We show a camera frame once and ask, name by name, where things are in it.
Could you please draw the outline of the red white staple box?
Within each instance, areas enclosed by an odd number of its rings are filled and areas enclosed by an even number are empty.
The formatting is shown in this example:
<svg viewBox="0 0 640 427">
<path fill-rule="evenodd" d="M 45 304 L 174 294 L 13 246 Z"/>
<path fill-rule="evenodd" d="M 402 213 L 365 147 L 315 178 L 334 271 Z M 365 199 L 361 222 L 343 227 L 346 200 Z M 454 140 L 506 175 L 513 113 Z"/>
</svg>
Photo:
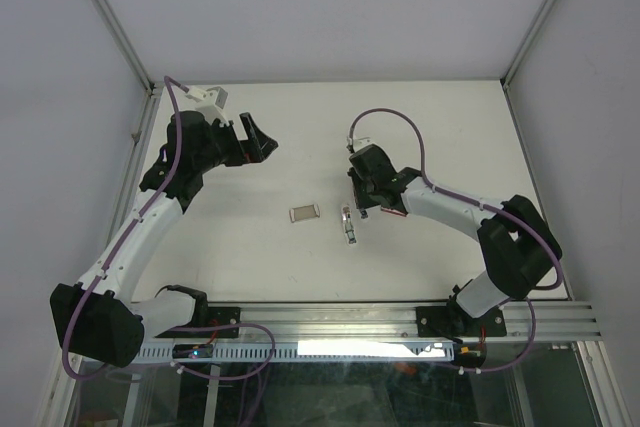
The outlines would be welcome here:
<svg viewBox="0 0 640 427">
<path fill-rule="evenodd" d="M 317 204 L 293 207 L 289 210 L 289 217 L 292 223 L 298 223 L 320 217 L 320 210 Z"/>
</svg>

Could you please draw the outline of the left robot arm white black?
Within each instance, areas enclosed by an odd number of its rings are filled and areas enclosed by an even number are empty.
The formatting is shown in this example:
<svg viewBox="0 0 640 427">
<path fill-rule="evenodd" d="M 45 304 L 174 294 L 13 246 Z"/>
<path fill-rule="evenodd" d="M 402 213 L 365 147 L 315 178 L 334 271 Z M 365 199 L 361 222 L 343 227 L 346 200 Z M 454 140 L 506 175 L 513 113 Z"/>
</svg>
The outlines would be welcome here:
<svg viewBox="0 0 640 427">
<path fill-rule="evenodd" d="M 278 147 L 251 114 L 233 124 L 208 121 L 201 112 L 171 118 L 166 141 L 143 175 L 133 208 L 107 250 L 73 285 L 60 283 L 50 296 L 56 334 L 64 354 L 107 366 L 126 367 L 144 342 L 179 327 L 198 335 L 211 326 L 204 291 L 169 285 L 146 301 L 133 294 L 157 247 L 187 212 L 212 169 L 267 160 Z"/>
</svg>

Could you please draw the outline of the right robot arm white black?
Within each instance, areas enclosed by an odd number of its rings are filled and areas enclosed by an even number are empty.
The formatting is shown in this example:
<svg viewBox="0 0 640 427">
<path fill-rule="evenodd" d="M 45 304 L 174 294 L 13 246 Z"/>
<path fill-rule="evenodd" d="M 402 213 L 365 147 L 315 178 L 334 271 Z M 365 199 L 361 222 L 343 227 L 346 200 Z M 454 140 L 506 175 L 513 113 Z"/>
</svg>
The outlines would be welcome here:
<svg viewBox="0 0 640 427">
<path fill-rule="evenodd" d="M 379 207 L 402 216 L 424 217 L 478 242 L 485 270 L 454 291 L 448 325 L 459 334 L 479 327 L 483 315 L 509 301 L 523 300 L 558 267 L 562 250 L 548 224 L 526 197 L 503 202 L 440 187 L 421 171 L 398 171 L 373 144 L 349 148 L 354 200 L 359 211 Z"/>
</svg>

